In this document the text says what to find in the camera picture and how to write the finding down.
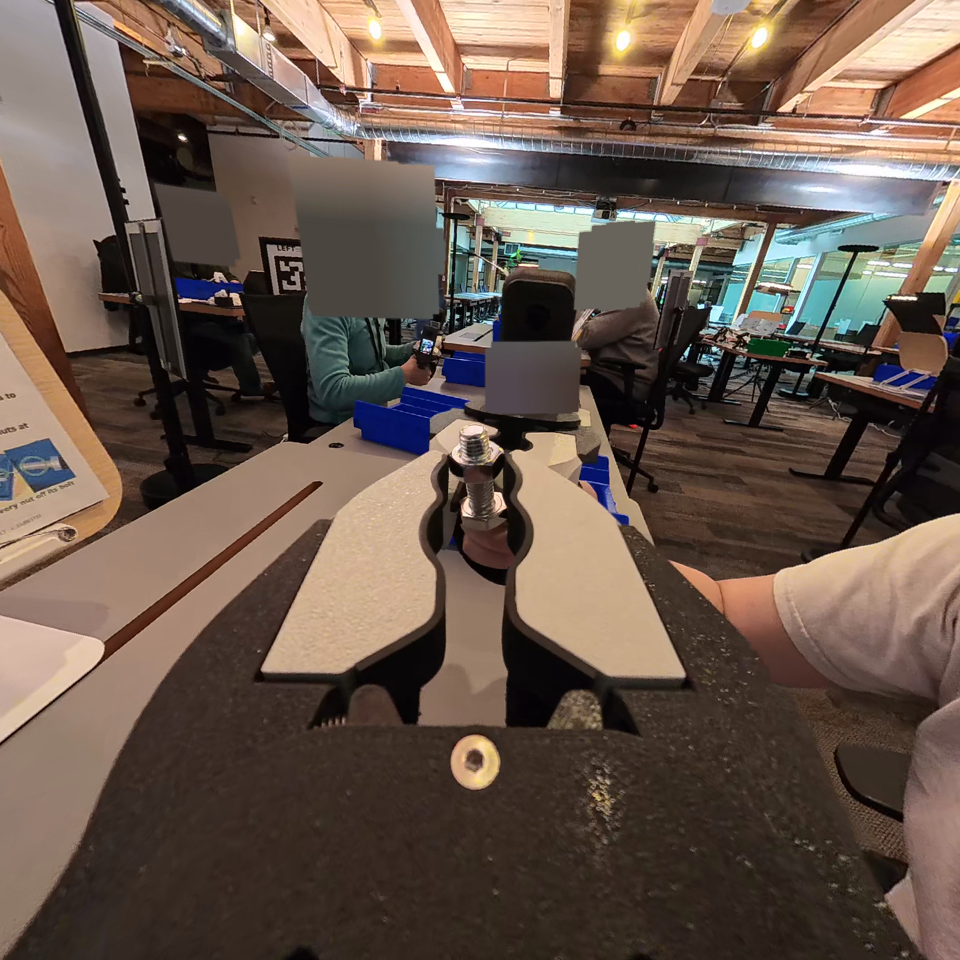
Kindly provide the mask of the black desk chair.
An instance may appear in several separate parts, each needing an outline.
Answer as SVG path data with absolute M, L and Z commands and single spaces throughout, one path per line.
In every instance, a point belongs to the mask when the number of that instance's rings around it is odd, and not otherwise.
M 833 757 L 839 779 L 851 797 L 879 814 L 904 821 L 909 753 L 842 743 Z

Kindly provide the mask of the person's right hand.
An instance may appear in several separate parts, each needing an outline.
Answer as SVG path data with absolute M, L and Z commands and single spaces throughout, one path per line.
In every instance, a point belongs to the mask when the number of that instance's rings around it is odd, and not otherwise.
M 506 523 L 489 530 L 461 528 L 459 549 L 466 563 L 490 582 L 505 584 L 516 556 L 509 544 Z

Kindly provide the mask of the silver ceiling duct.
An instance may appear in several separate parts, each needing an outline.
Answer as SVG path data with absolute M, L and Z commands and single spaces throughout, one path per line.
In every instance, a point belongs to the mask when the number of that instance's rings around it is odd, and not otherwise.
M 622 129 L 608 118 L 508 114 L 366 114 L 346 118 L 343 136 L 397 143 L 504 149 L 591 157 L 705 162 L 783 170 L 849 172 L 870 166 L 889 177 L 946 180 L 958 168 L 958 124 L 918 124 L 880 133 L 746 124 L 642 122 Z

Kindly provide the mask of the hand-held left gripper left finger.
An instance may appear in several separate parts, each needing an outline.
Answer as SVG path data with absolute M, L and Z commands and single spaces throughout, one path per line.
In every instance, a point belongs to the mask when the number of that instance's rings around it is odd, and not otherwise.
M 335 515 L 261 667 L 270 681 L 390 693 L 417 724 L 446 654 L 446 579 L 437 554 L 448 457 L 428 452 L 367 486 Z

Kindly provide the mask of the black white marker sign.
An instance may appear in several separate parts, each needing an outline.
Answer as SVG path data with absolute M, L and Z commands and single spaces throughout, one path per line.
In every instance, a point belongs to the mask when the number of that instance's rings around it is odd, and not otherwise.
M 306 276 L 302 244 L 299 238 L 258 238 L 263 272 L 270 294 L 292 296 L 306 294 Z

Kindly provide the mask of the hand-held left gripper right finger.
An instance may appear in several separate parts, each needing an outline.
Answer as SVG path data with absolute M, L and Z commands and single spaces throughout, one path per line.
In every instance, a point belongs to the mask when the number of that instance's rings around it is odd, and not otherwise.
M 570 690 L 606 707 L 618 690 L 681 689 L 687 672 L 614 517 L 531 452 L 508 453 L 503 475 L 506 724 L 546 726 Z

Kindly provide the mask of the silver hex bolt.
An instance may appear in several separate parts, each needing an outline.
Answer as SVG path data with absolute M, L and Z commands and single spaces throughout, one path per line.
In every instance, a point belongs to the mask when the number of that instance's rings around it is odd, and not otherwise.
M 503 466 L 503 451 L 491 440 L 484 424 L 474 422 L 461 428 L 449 460 L 450 471 L 463 481 L 470 496 L 491 498 L 494 495 L 495 481 Z

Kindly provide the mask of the silver hex nut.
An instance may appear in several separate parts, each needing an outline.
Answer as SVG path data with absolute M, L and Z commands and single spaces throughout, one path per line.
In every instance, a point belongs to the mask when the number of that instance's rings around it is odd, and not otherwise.
M 501 490 L 493 488 L 490 496 L 481 495 L 478 486 L 465 491 L 459 505 L 462 529 L 471 532 L 490 532 L 508 522 L 508 506 Z

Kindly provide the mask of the instruction poster board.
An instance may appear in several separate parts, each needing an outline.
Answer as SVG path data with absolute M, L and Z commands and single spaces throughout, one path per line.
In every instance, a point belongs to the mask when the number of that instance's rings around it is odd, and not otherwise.
M 114 461 L 1 294 L 1 584 L 60 558 L 116 515 Z

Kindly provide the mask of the black office chair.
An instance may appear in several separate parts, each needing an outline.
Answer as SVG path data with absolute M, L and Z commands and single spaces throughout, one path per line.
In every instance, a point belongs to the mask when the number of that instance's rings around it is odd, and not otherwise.
M 666 400 L 668 396 L 676 398 L 677 390 L 668 390 L 671 384 L 677 388 L 684 386 L 687 379 L 693 379 L 698 367 L 683 360 L 698 334 L 703 330 L 710 317 L 708 308 L 688 306 L 684 311 L 674 310 L 674 318 L 669 328 L 666 345 L 658 353 L 657 372 L 653 384 L 645 398 L 638 398 L 635 381 L 641 364 L 612 359 L 608 366 L 617 370 L 622 380 L 621 396 L 613 405 L 613 412 L 605 425 L 606 433 L 612 426 L 635 425 L 641 428 L 637 447 L 632 455 L 613 447 L 614 460 L 622 467 L 630 468 L 626 482 L 626 492 L 630 494 L 638 475 L 646 481 L 648 492 L 654 494 L 659 487 L 653 474 L 640 466 L 648 435 L 661 428 L 665 420 Z
M 305 294 L 240 294 L 253 336 L 278 390 L 287 422 L 287 440 L 310 443 L 330 425 L 309 412 L 309 372 L 301 324 Z

